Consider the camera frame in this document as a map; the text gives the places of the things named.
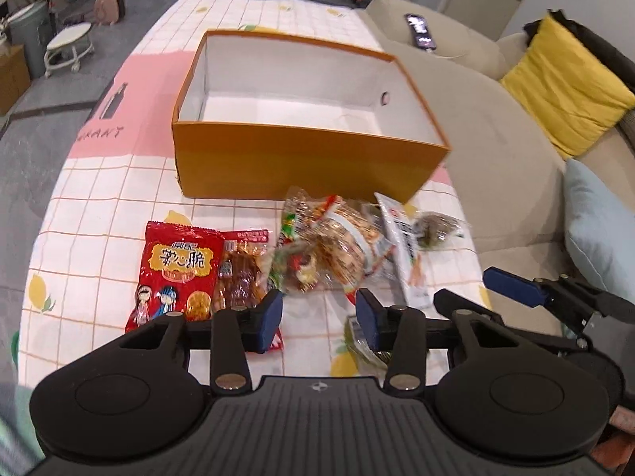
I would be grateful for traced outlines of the person right hand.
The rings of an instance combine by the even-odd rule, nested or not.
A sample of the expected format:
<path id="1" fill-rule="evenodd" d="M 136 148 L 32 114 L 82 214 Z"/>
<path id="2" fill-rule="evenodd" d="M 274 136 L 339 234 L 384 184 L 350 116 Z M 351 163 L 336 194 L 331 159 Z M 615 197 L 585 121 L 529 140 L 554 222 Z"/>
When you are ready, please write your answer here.
<path id="1" fill-rule="evenodd" d="M 618 406 L 591 457 L 607 470 L 634 473 L 634 411 Z"/>

